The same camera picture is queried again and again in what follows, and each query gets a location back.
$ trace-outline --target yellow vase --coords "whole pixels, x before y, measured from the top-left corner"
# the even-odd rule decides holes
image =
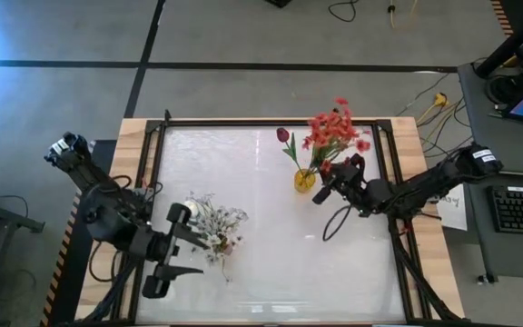
[[[308,169],[302,169],[294,175],[294,188],[300,193],[307,193],[316,183],[316,176],[312,173],[304,177]]]

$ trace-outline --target keyboard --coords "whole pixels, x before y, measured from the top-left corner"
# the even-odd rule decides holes
[[[523,233],[523,188],[491,186],[488,198],[496,231]]]

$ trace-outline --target white paper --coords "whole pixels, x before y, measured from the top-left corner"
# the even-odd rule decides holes
[[[465,216],[463,184],[452,188],[447,196],[441,198],[437,203],[437,210],[443,226],[467,231],[468,221]]]

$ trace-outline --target wooden table frame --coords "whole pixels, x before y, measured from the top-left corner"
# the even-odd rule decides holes
[[[398,176],[398,181],[401,181],[401,176],[403,179],[408,179],[427,169],[419,143],[419,134],[413,118],[382,117],[356,118],[356,120],[362,124],[378,123],[378,126],[381,127],[380,137],[374,137],[375,141],[378,141],[375,146],[379,148],[378,153],[381,155],[380,159],[385,163],[385,167],[381,169],[381,173],[386,174],[389,178]],[[151,119],[123,120],[114,153],[111,175],[126,174],[136,176],[133,178],[133,183],[139,186],[142,185],[143,182],[155,181],[159,168],[159,164],[155,165],[155,163],[159,163],[161,160],[160,152],[156,151],[156,149],[160,148],[163,144],[163,133],[147,132],[150,130],[158,132],[159,129],[161,129],[160,122],[162,121],[163,120],[158,121]],[[305,119],[300,118],[173,119],[170,121],[170,124],[173,126],[249,125],[252,121],[257,122],[257,125],[276,125],[278,122],[292,125],[305,124],[306,122]],[[144,169],[139,167],[141,164],[144,164]],[[428,206],[425,210],[427,213],[436,212],[434,206]],[[410,233],[412,237],[403,237],[404,244],[415,254],[415,258],[419,258],[419,264],[427,280],[439,297],[454,313],[463,316],[459,292],[453,276],[440,221],[420,216],[413,221],[413,228],[415,233]],[[112,253],[114,253],[112,246],[103,245],[98,254],[96,254],[95,270],[99,273],[108,273]],[[139,281],[141,278],[142,272],[139,271],[136,278],[134,278],[137,282],[129,280],[129,287],[125,290],[126,295],[123,297],[123,301],[118,303],[118,308],[121,308],[121,310],[111,316],[113,319],[118,319],[123,316],[128,318],[121,320],[120,323],[118,323],[120,325],[129,325],[134,321],[133,313],[136,310],[135,303],[138,299],[135,295],[138,296]],[[429,306],[425,303],[421,305],[421,298],[417,292],[417,287],[414,285],[410,276],[406,276],[406,282],[407,285],[405,287],[408,287],[408,294],[410,295],[407,301],[403,299],[406,314],[411,314],[407,308],[407,303],[410,302],[412,303],[412,309],[410,309],[412,312],[411,317],[436,318],[437,315],[432,309],[425,314],[425,311],[428,310],[426,307],[429,308]],[[102,296],[104,296],[104,293],[109,287],[109,283],[98,283],[86,272],[76,319],[82,318],[89,313],[95,304],[102,299]]]

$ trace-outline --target gray floor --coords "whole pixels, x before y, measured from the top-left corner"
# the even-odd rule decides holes
[[[335,1],[293,0],[277,10],[262,0],[169,0],[152,61],[311,64],[455,65],[488,55],[504,36],[488,0],[419,1],[416,24],[391,31],[387,2],[363,0],[354,23],[332,18]],[[0,1],[0,59],[137,61],[156,0]],[[409,2],[399,2],[398,21]],[[340,9],[349,14],[348,8]],[[0,320],[37,325],[64,232],[74,186],[44,162],[63,132],[89,140],[118,134],[134,69],[0,67],[0,194],[18,194],[43,234],[19,232],[0,279]],[[149,70],[135,117],[307,116],[345,96],[356,115],[389,116],[440,74]],[[436,92],[461,97],[456,75],[424,94],[405,113],[419,116]],[[465,112],[460,118],[467,121]],[[426,136],[433,125],[421,128]],[[469,136],[450,121],[445,149]],[[440,157],[429,158],[434,164]],[[20,204],[1,202],[21,212]],[[468,317],[523,325],[523,279],[477,286],[477,245],[448,232],[449,251]],[[34,290],[22,272],[32,272]],[[19,294],[12,299],[6,294]]]

